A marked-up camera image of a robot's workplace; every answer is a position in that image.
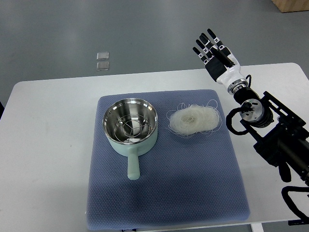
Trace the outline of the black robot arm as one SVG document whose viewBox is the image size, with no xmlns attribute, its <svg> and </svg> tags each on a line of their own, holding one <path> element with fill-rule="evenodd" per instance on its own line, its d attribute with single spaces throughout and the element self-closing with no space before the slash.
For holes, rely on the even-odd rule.
<svg viewBox="0 0 309 232">
<path fill-rule="evenodd" d="M 294 170 L 308 184 L 309 132 L 305 121 L 269 92 L 260 98 L 251 89 L 251 79 L 248 75 L 228 88 L 240 106 L 226 116 L 227 128 L 235 135 L 249 133 L 256 140 L 256 152 L 279 169 L 283 182 L 291 182 Z"/>
</svg>

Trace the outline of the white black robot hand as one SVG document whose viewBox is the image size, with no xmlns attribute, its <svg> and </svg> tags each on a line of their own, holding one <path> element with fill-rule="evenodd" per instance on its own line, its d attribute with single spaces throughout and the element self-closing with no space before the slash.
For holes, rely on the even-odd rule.
<svg viewBox="0 0 309 232">
<path fill-rule="evenodd" d="M 223 85 L 229 94 L 233 95 L 238 89 L 249 85 L 240 73 L 238 60 L 211 29 L 200 34 L 196 44 L 198 47 L 193 47 L 193 51 L 203 62 L 210 77 Z"/>
</svg>

